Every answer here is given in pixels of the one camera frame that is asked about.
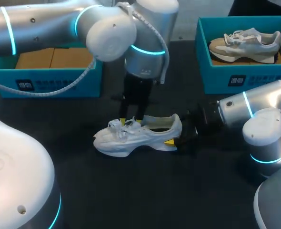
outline cable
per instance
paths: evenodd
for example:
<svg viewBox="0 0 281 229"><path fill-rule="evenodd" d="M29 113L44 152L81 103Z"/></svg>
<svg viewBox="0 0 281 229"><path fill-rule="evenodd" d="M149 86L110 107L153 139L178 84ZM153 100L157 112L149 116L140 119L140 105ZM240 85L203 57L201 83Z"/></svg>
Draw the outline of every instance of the cable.
<svg viewBox="0 0 281 229"><path fill-rule="evenodd" d="M54 92L47 92L47 93L36 93L36 92L24 92L24 91L19 91L10 87L6 87L2 84L0 84L0 89L10 92L10 93L14 93L14 94L20 94L20 95L26 95L26 96L33 96L33 97L48 97L48 96L54 96L60 93L63 93L65 91L67 91L68 89L74 87L76 84L78 84L86 75L87 73L90 71L90 69L94 66L96 60L93 58L92 62L89 64L89 66L86 68L86 70L84 70L84 72L71 84L67 85L66 87L63 87L59 90L56 90Z"/></svg>
<svg viewBox="0 0 281 229"><path fill-rule="evenodd" d="M163 49L165 50L165 54L166 54L165 55L165 63L164 63L164 66L163 66L163 70L161 72L161 79L160 79L160 83L164 84L165 83L165 78L166 78L166 72L168 70L169 61L170 61L169 51L168 51L168 47L167 47L167 44L166 44L165 40L160 35L160 33L154 28L153 25L151 25L143 16L141 16L135 10L132 10L132 8L131 8L131 6L130 6L130 4L128 2L118 2L116 4L116 6L124 8L128 12L129 15L132 14L135 18L137 18L138 20L143 22L158 37L159 41L161 42L161 44L163 46Z"/></svg>

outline teal cardboard box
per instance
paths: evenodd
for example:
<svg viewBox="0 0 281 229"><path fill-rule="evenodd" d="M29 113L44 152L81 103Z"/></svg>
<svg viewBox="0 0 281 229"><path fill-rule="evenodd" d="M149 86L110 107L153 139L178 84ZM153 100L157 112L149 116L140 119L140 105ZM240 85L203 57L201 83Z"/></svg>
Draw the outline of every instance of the teal cardboard box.
<svg viewBox="0 0 281 229"><path fill-rule="evenodd" d="M68 47L83 47L72 44ZM19 56L0 57L0 84L34 93L46 93L61 89L75 81L85 68L40 68L40 69L15 69ZM100 96L102 77L102 62L96 64L89 73L73 88L47 98L89 98ZM19 94L0 90L3 98L29 98Z"/></svg>
<svg viewBox="0 0 281 229"><path fill-rule="evenodd" d="M281 64L212 64L210 41L224 37L225 33L229 35L250 28L262 33L281 32L281 16L199 18L195 44L206 94L236 94L281 80Z"/></svg>

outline white sneaker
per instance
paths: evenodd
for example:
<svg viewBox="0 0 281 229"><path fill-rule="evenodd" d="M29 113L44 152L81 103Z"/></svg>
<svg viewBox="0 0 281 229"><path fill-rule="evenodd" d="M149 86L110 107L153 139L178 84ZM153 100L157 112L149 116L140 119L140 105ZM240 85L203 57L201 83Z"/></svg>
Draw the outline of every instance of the white sneaker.
<svg viewBox="0 0 281 229"><path fill-rule="evenodd" d="M165 144L181 135L182 123L177 114L166 118L145 115L141 124L134 119L127 123L130 124L122 126L118 119L110 121L107 128L94 136L95 148L103 154L116 157L126 157L139 146L150 146L160 151L177 150Z"/></svg>
<svg viewBox="0 0 281 229"><path fill-rule="evenodd" d="M275 63L275 55L281 46L281 33L260 33L254 28L235 31L224 38L217 38L209 45L210 52L226 62L235 62L241 57L261 63Z"/></svg>

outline floor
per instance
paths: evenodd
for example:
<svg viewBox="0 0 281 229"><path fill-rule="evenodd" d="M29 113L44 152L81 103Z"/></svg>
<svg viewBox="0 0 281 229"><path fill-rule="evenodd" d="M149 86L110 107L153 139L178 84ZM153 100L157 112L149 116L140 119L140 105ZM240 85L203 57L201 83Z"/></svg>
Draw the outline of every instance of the floor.
<svg viewBox="0 0 281 229"><path fill-rule="evenodd" d="M170 55L166 84L154 88L149 115L183 114L206 98L194 42L172 42ZM260 182L244 164L240 131L224 130L176 153L143 148L118 159L93 148L92 136L117 118L119 104L110 97L121 92L123 75L123 59L106 64L99 99L0 98L0 120L49 151L67 228L257 229L253 198Z"/></svg>

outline shoe box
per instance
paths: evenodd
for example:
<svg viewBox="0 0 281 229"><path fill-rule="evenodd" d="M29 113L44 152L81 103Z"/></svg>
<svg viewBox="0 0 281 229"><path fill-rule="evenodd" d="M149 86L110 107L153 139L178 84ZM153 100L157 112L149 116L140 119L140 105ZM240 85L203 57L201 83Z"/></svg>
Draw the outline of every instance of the shoe box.
<svg viewBox="0 0 281 229"><path fill-rule="evenodd" d="M281 16L199 18L195 46L206 94L237 94L281 80L281 49L275 64L258 63L247 58L224 63L211 57L210 41L250 28L262 33L281 32Z"/></svg>
<svg viewBox="0 0 281 229"><path fill-rule="evenodd" d="M21 91L46 93L75 81L93 56L80 44L0 57L0 84ZM50 98L89 98L100 96L102 62L96 61L88 75L75 87ZM0 90L3 98L28 98Z"/></svg>

